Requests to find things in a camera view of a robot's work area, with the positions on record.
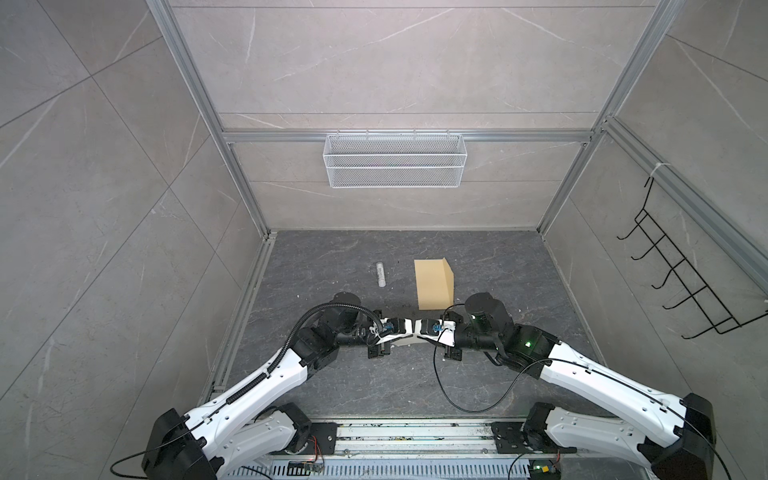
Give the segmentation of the yellow kraft envelope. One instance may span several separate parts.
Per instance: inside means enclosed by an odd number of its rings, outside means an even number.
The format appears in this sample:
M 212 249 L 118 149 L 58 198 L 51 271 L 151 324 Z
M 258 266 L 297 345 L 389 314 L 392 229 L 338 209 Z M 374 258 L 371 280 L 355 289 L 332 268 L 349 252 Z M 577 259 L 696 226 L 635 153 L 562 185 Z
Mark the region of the yellow kraft envelope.
M 454 273 L 445 258 L 414 261 L 418 308 L 444 310 L 454 304 Z

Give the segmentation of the tan bordered letter paper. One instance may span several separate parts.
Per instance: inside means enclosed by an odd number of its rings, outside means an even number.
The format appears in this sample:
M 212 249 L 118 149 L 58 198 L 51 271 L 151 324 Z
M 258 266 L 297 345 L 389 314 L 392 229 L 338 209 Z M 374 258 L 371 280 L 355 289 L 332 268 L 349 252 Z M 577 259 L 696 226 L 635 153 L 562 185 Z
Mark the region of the tan bordered letter paper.
M 417 344 L 435 344 L 438 340 L 438 336 L 435 335 L 421 335 L 420 333 L 398 334 L 393 335 L 388 339 L 388 342 L 393 342 L 398 346 L 405 345 L 417 345 Z

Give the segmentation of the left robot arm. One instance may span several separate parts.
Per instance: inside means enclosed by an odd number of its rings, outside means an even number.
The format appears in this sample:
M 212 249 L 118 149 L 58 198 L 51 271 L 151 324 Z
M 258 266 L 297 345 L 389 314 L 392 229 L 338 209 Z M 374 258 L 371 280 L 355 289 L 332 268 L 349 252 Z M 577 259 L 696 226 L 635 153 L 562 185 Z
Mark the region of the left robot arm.
M 310 308 L 256 371 L 186 414 L 170 409 L 155 421 L 141 460 L 145 477 L 221 479 L 264 455 L 302 451 L 309 418 L 275 401 L 333 362 L 343 342 L 375 348 L 395 331 L 352 294 Z

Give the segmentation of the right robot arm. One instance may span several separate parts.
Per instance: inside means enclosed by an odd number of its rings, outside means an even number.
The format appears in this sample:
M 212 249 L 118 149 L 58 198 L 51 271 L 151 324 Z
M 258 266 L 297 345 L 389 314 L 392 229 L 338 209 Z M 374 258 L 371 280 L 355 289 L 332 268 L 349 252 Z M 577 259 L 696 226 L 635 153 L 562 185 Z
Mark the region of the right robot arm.
M 538 402 L 521 428 L 534 451 L 584 449 L 648 468 L 658 479 L 710 479 L 719 461 L 712 404 L 690 393 L 664 393 L 589 359 L 539 327 L 515 323 L 504 304 L 483 292 L 446 308 L 426 331 L 449 353 L 482 351 L 496 366 L 575 393 L 610 412 L 580 415 Z

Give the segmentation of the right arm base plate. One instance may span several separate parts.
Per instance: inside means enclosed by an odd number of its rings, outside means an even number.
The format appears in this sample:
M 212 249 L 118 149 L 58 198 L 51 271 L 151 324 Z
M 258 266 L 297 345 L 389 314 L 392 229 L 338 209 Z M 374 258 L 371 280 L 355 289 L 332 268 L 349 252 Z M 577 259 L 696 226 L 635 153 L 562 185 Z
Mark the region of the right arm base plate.
M 542 427 L 530 427 L 525 422 L 492 422 L 492 439 L 498 454 L 575 454 L 576 448 L 557 444 Z

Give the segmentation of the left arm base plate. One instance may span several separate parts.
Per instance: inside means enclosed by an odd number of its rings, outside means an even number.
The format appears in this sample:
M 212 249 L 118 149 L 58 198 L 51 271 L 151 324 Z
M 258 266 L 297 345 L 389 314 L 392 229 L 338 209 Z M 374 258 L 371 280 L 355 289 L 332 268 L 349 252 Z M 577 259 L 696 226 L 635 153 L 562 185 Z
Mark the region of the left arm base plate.
M 300 428 L 288 443 L 287 447 L 280 451 L 287 455 L 317 455 L 333 454 L 337 443 L 339 425 L 334 422 L 312 423 L 309 427 Z

